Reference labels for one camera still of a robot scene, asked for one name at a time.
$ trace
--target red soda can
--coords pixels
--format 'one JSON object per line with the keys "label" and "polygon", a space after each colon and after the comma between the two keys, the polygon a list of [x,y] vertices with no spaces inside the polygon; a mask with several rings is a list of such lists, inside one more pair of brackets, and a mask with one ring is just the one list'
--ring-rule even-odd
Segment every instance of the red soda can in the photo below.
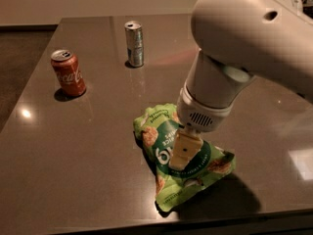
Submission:
{"label": "red soda can", "polygon": [[57,50],[52,53],[51,65],[65,94],[77,97],[86,91],[78,59],[69,50]]}

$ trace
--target floor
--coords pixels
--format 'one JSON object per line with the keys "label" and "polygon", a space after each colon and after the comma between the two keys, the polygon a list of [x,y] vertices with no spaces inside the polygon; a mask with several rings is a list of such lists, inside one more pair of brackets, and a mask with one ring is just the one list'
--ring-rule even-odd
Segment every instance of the floor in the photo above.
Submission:
{"label": "floor", "polygon": [[0,31],[0,132],[54,31]]}

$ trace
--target soda can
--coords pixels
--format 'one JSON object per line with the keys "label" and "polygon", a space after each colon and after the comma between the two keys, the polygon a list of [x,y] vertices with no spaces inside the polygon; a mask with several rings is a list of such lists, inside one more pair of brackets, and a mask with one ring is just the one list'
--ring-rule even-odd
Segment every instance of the soda can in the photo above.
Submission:
{"label": "soda can", "polygon": [[69,50],[57,50],[51,55],[51,65],[65,94],[77,97],[86,91],[76,55]]}
{"label": "soda can", "polygon": [[144,64],[143,29],[139,22],[130,21],[125,24],[128,62],[132,67]]}

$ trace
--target crumpled snack bag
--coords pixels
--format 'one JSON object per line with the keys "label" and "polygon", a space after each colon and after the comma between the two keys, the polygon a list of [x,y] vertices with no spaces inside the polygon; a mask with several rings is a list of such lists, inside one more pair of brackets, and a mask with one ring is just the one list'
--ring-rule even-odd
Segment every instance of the crumpled snack bag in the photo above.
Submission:
{"label": "crumpled snack bag", "polygon": [[168,166],[175,132],[180,126],[173,104],[147,108],[133,123],[136,138],[143,141],[149,160],[156,165],[156,203],[164,212],[186,202],[235,168],[234,154],[204,140],[184,170]]}

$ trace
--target silver can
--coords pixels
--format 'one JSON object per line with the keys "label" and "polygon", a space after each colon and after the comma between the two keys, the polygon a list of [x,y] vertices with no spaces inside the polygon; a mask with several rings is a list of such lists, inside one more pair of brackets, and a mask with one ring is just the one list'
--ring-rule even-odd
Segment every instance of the silver can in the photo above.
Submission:
{"label": "silver can", "polygon": [[143,29],[139,22],[130,21],[125,24],[128,62],[132,67],[144,64]]}

